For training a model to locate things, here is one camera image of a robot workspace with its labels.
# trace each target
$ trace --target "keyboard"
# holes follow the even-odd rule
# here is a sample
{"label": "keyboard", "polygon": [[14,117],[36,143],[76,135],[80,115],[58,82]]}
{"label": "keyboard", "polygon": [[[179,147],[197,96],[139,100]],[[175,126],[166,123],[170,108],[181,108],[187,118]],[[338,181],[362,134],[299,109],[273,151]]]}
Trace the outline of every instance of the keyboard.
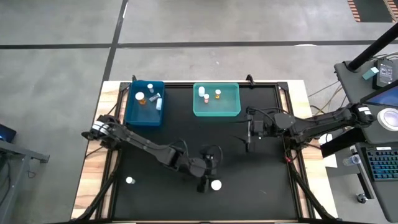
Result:
{"label": "keyboard", "polygon": [[366,149],[374,181],[398,180],[398,149]]}

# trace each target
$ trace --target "concrete floor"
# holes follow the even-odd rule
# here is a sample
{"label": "concrete floor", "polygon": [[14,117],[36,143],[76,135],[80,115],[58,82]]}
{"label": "concrete floor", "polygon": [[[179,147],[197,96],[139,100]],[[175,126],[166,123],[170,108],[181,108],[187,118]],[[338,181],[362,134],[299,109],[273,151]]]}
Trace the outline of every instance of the concrete floor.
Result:
{"label": "concrete floor", "polygon": [[[1,0],[0,45],[111,43],[121,0]],[[392,24],[357,23],[346,0],[130,0],[120,43],[372,40]],[[364,45],[118,49],[110,80],[303,79],[307,93],[336,81],[333,65]],[[384,51],[397,51],[398,45]],[[67,221],[72,212],[108,49],[0,50],[0,123],[16,143],[49,153],[26,179],[15,223]],[[336,86],[310,98],[322,106]],[[332,101],[339,107],[343,93]],[[339,217],[387,223],[377,200],[361,205],[355,176],[330,179]]]}

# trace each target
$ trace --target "black pole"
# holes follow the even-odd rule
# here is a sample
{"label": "black pole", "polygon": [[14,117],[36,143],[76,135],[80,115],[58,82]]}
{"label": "black pole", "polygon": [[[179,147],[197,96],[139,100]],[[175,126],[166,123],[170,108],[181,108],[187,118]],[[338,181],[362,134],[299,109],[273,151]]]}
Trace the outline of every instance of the black pole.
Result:
{"label": "black pole", "polygon": [[379,37],[373,44],[371,44],[366,50],[358,55],[352,62],[348,64],[348,70],[355,71],[365,62],[375,56],[384,47],[389,45],[393,40],[398,37],[398,23],[393,25],[387,32]]}

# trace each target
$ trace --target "monitor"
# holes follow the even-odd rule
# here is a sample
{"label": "monitor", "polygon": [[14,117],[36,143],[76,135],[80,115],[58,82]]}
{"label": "monitor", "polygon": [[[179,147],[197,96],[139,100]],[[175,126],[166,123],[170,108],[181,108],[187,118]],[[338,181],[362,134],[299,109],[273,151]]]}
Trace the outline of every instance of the monitor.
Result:
{"label": "monitor", "polygon": [[365,96],[361,103],[398,108],[398,80]]}

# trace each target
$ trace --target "wooden table frame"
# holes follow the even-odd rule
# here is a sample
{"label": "wooden table frame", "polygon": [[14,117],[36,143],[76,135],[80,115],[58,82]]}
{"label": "wooden table frame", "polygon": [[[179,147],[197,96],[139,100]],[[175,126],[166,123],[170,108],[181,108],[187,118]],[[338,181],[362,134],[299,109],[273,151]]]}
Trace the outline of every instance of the wooden table frame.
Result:
{"label": "wooden table frame", "polygon": [[[195,82],[248,82],[242,80],[222,80],[222,81],[164,81],[167,83],[195,83]],[[285,96],[284,91],[280,90],[280,97],[282,100],[283,108],[285,110],[289,110],[288,101],[290,100],[292,105],[292,110],[295,116],[300,118],[307,118],[312,116],[310,105],[308,102],[307,92],[305,90],[305,85],[303,80],[256,80],[256,83],[270,83],[270,82],[287,82],[289,87],[289,95]],[[121,81],[106,81],[103,83],[101,94],[99,96],[98,105],[95,113],[95,120],[101,114],[107,114],[116,104],[118,95],[119,95],[119,87]],[[127,102],[127,94],[125,94],[121,98],[121,107],[119,108],[120,114],[119,118],[122,121],[124,117],[124,110]],[[90,153],[95,149],[99,148],[99,142],[90,141],[86,150],[86,153]],[[108,162],[111,163],[111,170],[114,167],[114,163],[116,161],[117,152],[107,152],[107,149],[100,149],[98,152],[90,155],[90,157],[86,158],[83,164],[80,183],[77,189],[77,194],[75,198],[75,203],[72,210],[71,218],[79,217],[90,205],[96,194],[99,192],[101,183],[103,181],[104,168],[107,158],[107,153],[113,153],[112,159]],[[326,208],[329,214],[337,217],[337,212],[335,208],[335,203],[333,200],[333,196],[331,194],[331,189],[328,181],[328,176],[326,173],[325,165],[323,163],[322,153],[313,147],[307,147],[302,151],[302,159],[305,167],[305,173],[307,175],[308,184],[310,186],[311,191],[317,197],[318,201]],[[296,169],[299,171],[300,166],[297,160],[295,161]],[[302,210],[302,216],[305,218],[310,217],[312,210],[309,210],[307,207],[307,199],[304,196],[301,188],[297,186],[298,194],[300,197],[300,204]],[[108,215],[109,202],[111,198],[111,188],[107,191],[105,198],[103,200],[102,208],[102,218],[106,218]]]}

